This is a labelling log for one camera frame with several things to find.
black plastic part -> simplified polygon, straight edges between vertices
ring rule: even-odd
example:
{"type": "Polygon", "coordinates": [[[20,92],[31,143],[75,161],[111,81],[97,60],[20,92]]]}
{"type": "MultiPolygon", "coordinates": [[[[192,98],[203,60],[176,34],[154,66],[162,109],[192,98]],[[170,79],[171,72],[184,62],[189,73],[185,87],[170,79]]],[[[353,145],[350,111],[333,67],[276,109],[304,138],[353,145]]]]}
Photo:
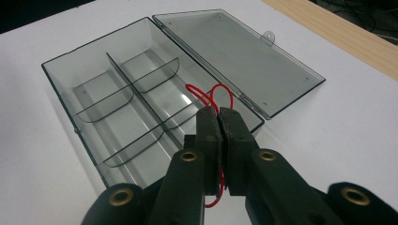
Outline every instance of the black plastic part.
{"type": "Polygon", "coordinates": [[[155,205],[155,201],[158,198],[159,191],[161,190],[161,184],[163,183],[163,178],[159,179],[155,183],[151,184],[150,186],[146,187],[143,190],[143,198],[141,200],[141,208],[142,212],[145,213],[145,223],[149,221],[150,213],[153,210],[153,206],[155,205]]]}
{"type": "Polygon", "coordinates": [[[222,168],[222,134],[212,107],[205,107],[196,113],[195,149],[206,157],[205,194],[219,195],[222,168]]]}
{"type": "Polygon", "coordinates": [[[275,220],[271,212],[253,183],[248,185],[245,207],[252,225],[274,224],[275,220]]]}
{"type": "Polygon", "coordinates": [[[329,187],[327,202],[347,224],[398,224],[398,214],[371,191],[351,183],[329,187]]]}
{"type": "Polygon", "coordinates": [[[184,147],[185,149],[191,148],[196,149],[196,135],[194,134],[186,134],[184,136],[184,147]]]}
{"type": "Polygon", "coordinates": [[[224,143],[222,165],[225,182],[231,196],[245,196],[249,182],[247,162],[257,142],[237,111],[220,108],[220,124],[224,143]]]}
{"type": "Polygon", "coordinates": [[[112,186],[99,195],[85,215],[82,224],[142,224],[145,219],[145,213],[140,206],[142,197],[141,188],[133,184],[112,186]]]}
{"type": "Polygon", "coordinates": [[[282,155],[256,149],[251,160],[251,184],[260,195],[257,201],[265,203],[275,224],[343,224],[282,155]]]}
{"type": "Polygon", "coordinates": [[[200,151],[184,149],[176,152],[148,224],[203,224],[204,169],[205,158],[200,151]]]}

clear plastic box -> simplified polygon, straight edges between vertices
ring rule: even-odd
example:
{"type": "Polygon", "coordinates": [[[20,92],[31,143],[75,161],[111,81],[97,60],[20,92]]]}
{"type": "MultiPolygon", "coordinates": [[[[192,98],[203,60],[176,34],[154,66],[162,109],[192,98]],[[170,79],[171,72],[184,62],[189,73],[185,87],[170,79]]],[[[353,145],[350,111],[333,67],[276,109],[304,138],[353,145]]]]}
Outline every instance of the clear plastic box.
{"type": "MultiPolygon", "coordinates": [[[[148,18],[42,67],[106,186],[161,179],[204,107],[185,84],[209,92],[220,82],[148,18]]],[[[229,105],[226,93],[215,100],[229,105]]],[[[264,123],[238,98],[234,104],[251,131],[264,123]]]]}

compartment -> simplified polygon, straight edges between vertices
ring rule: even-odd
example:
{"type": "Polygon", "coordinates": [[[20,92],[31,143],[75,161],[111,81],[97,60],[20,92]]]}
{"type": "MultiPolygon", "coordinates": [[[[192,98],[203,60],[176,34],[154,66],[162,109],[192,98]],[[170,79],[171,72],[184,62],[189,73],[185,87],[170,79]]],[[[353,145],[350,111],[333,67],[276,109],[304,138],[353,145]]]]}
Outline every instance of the compartment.
{"type": "Polygon", "coordinates": [[[146,188],[167,172],[171,157],[181,147],[160,124],[99,165],[109,185],[134,183],[146,188]]]}
{"type": "Polygon", "coordinates": [[[100,120],[134,97],[130,82],[119,75],[106,54],[91,48],[60,56],[45,67],[70,115],[87,123],[100,120]]]}
{"type": "MultiPolygon", "coordinates": [[[[142,145],[144,143],[151,144],[151,142],[136,141],[143,140],[149,130],[160,124],[137,97],[97,122],[86,123],[75,117],[73,119],[78,121],[79,132],[83,135],[98,164],[127,146],[141,147],[135,150],[137,152],[143,151],[145,147],[142,147],[142,145]]],[[[161,135],[160,132],[155,131],[151,133],[154,140],[161,135]]]]}
{"type": "MultiPolygon", "coordinates": [[[[196,100],[196,97],[185,88],[185,84],[192,83],[204,92],[208,92],[213,85],[218,83],[204,69],[198,67],[185,53],[177,59],[179,61],[178,71],[167,81],[151,89],[142,88],[147,85],[147,80],[157,80],[156,76],[159,76],[159,73],[155,71],[143,77],[144,79],[133,83],[138,90],[145,89],[145,91],[139,92],[140,95],[152,107],[162,122],[173,117],[196,100]]],[[[194,115],[194,113],[188,113],[188,111],[185,111],[184,114],[186,115],[185,119],[194,115]]]]}

curved divider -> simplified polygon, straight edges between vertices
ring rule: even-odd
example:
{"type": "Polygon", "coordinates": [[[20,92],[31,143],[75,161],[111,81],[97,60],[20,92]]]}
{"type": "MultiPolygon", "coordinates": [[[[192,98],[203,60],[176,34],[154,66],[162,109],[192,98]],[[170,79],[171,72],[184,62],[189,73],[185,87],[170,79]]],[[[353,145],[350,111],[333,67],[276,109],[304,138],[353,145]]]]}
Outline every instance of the curved divider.
{"type": "Polygon", "coordinates": [[[132,84],[137,88],[138,92],[146,93],[172,79],[178,72],[178,69],[179,60],[178,58],[175,58],[161,67],[147,73],[132,84]]]}
{"type": "Polygon", "coordinates": [[[164,125],[166,125],[170,130],[180,128],[192,119],[196,115],[196,112],[203,107],[203,103],[198,99],[177,112],[173,117],[164,121],[164,125]]]}
{"type": "Polygon", "coordinates": [[[163,134],[162,124],[157,125],[134,142],[106,158],[103,163],[111,168],[121,166],[158,142],[163,134]]]}
{"type": "Polygon", "coordinates": [[[86,123],[94,123],[127,105],[133,98],[134,92],[131,86],[128,85],[84,110],[77,112],[76,115],[86,123]]]}

wooden surface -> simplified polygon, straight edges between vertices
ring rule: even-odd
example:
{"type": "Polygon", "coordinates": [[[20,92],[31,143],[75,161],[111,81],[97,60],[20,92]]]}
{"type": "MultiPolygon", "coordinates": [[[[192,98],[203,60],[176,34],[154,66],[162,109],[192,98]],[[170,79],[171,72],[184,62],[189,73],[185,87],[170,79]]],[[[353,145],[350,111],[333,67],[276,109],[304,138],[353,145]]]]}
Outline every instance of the wooden surface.
{"type": "Polygon", "coordinates": [[[398,81],[398,47],[307,0],[262,0],[398,81]]]}

